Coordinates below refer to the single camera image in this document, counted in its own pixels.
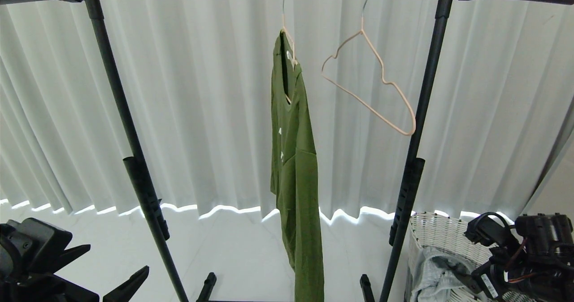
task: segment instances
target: green garment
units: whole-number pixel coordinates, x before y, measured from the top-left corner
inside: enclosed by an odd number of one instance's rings
[[[283,244],[295,271],[295,302],[323,302],[317,154],[301,66],[291,65],[292,55],[281,31],[275,42],[271,74],[271,192],[277,196]]]

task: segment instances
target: laundry basket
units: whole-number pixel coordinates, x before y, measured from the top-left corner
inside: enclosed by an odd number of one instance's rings
[[[434,246],[447,253],[466,257],[477,267],[488,261],[491,256],[488,247],[471,243],[464,235],[466,228],[467,223],[462,220],[430,212],[415,214],[410,218],[409,271],[404,293],[406,301],[410,299],[412,290],[411,274],[416,269],[414,264],[419,252],[425,246]],[[506,302],[535,302],[535,300],[515,292],[508,292],[503,298]],[[447,302],[475,302],[477,300],[478,298],[469,289],[457,288],[451,290],[451,297]]]

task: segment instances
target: curtain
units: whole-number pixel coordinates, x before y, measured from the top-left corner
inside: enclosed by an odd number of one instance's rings
[[[286,0],[330,217],[393,212],[409,138],[320,75],[359,29],[364,0]],[[437,0],[369,0],[365,30],[415,108]],[[281,0],[102,0],[109,38],[162,202],[270,212],[271,53]],[[131,155],[84,4],[0,7],[0,198],[80,211],[137,206]],[[453,2],[418,153],[415,209],[518,214],[574,95],[574,8]],[[408,111],[362,39],[326,74],[403,129]]]

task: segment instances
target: black metal rack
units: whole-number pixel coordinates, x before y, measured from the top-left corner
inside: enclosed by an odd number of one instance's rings
[[[0,4],[18,4],[24,2],[37,2],[41,0],[0,0]],[[168,249],[166,240],[169,239],[168,225],[162,215],[159,200],[157,198],[152,178],[150,177],[148,166],[145,161],[145,156],[142,147],[139,143],[138,135],[135,130],[133,119],[129,106],[127,104],[126,96],[123,91],[122,83],[117,72],[117,66],[113,57],[113,51],[109,44],[109,37],[104,23],[104,14],[100,0],[62,0],[65,2],[85,2],[88,8],[88,14],[92,20],[98,47],[102,55],[102,61],[106,69],[109,85],[113,92],[113,97],[119,110],[122,119],[123,128],[126,131],[127,139],[131,147],[133,156],[123,159],[127,172],[130,176],[131,182],[137,194],[139,204],[142,208],[145,220],[148,223],[152,236],[156,242],[157,248],[164,261],[168,275],[174,284],[176,293],[180,302],[188,302],[183,285],[181,284],[178,270],[175,267],[174,260],[172,259],[170,250]],[[554,4],[574,4],[574,0],[531,0],[535,2],[546,2]],[[385,275],[385,282],[381,293],[379,302],[387,302],[389,300],[389,293],[393,284],[396,267],[400,257],[400,251],[404,243],[404,237],[407,231],[408,220],[410,212],[414,205],[414,200],[418,190],[418,184],[421,179],[422,170],[424,168],[424,159],[418,158],[418,146],[420,144],[422,129],[424,127],[426,111],[428,109],[429,100],[431,98],[431,91],[433,82],[435,80],[436,70],[439,63],[439,56],[441,47],[443,45],[444,33],[447,27],[448,16],[451,11],[453,0],[439,0],[435,14],[435,27],[432,33],[432,40],[430,43],[428,59],[426,62],[426,69],[422,80],[422,89],[420,98],[418,100],[418,107],[416,112],[417,130],[410,138],[409,150],[404,164],[404,173],[400,186],[400,193],[398,195],[398,202],[396,205],[396,214],[390,230],[389,243],[392,245],[392,253],[389,260],[389,266]],[[213,290],[213,285],[217,278],[215,274],[210,273],[204,282],[203,290],[198,302],[209,302],[209,296]],[[361,276],[361,289],[365,302],[374,302],[375,298],[371,290],[371,284],[367,275]]]

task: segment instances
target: clothes hanger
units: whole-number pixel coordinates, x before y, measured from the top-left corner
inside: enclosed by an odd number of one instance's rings
[[[281,18],[283,20],[283,27],[281,28],[281,30],[285,32],[287,42],[291,45],[291,50],[293,51],[293,55],[289,55],[289,52],[287,52],[287,58],[291,61],[293,69],[295,69],[295,65],[297,64],[297,59],[295,59],[295,41],[289,34],[289,31],[287,31],[287,25],[285,25],[285,0],[283,0],[283,10],[281,12]],[[291,104],[291,99],[289,99],[289,96],[287,94],[285,94],[285,98],[287,98],[287,102]]]
[[[377,117],[379,117],[382,121],[384,121],[386,124],[389,124],[389,126],[391,126],[392,128],[394,128],[397,132],[399,132],[400,134],[406,135],[406,136],[410,136],[412,134],[414,134],[414,131],[416,130],[416,119],[414,118],[414,112],[413,112],[413,108],[410,106],[409,101],[407,100],[407,98],[404,96],[403,92],[400,90],[400,88],[396,85],[396,83],[394,82],[388,82],[385,80],[385,65],[383,63],[383,59],[381,59],[381,56],[379,55],[379,53],[377,53],[377,50],[375,49],[375,47],[373,46],[373,43],[371,43],[371,40],[369,40],[369,37],[367,36],[367,33],[365,32],[365,6],[367,6],[367,1],[365,0],[365,3],[363,4],[363,12],[361,13],[361,29],[359,30],[359,32],[355,33],[354,35],[350,36],[347,40],[343,41],[343,43],[341,45],[339,45],[339,47],[337,48],[337,51],[334,55],[329,56],[325,62],[323,63],[322,67],[321,67],[321,75],[323,78],[325,78],[326,80],[329,80],[332,84],[336,85],[338,88],[341,88],[344,92],[346,92],[347,94],[353,96],[356,100],[358,100],[361,104],[363,104],[365,107],[367,107],[371,112],[373,112],[373,114],[375,114]],[[359,96],[355,95],[353,92],[347,90],[346,88],[344,88],[343,86],[341,86],[340,84],[336,83],[334,80],[332,80],[331,78],[327,77],[324,74],[324,70],[325,70],[325,65],[326,63],[330,60],[330,59],[337,59],[337,57],[339,56],[339,51],[341,51],[342,47],[345,46],[345,44],[349,41],[351,41],[352,39],[354,39],[357,36],[363,36],[365,37],[365,41],[367,41],[367,44],[369,45],[369,47],[371,48],[371,51],[373,51],[373,53],[375,54],[375,56],[377,57],[377,60],[379,60],[379,63],[381,64],[381,80],[383,82],[383,84],[390,84],[393,85],[393,87],[396,89],[396,91],[398,92],[398,94],[400,95],[400,97],[402,98],[402,101],[404,102],[404,104],[406,105],[407,109],[409,110],[410,113],[410,118],[412,120],[412,125],[413,128],[410,130],[410,132],[405,132],[402,129],[398,128],[398,126],[396,126],[395,124],[391,123],[389,120],[387,120],[385,117],[383,117],[381,114],[379,114],[376,110],[374,110],[371,106],[369,106],[364,100],[362,100],[361,98],[359,98]]]

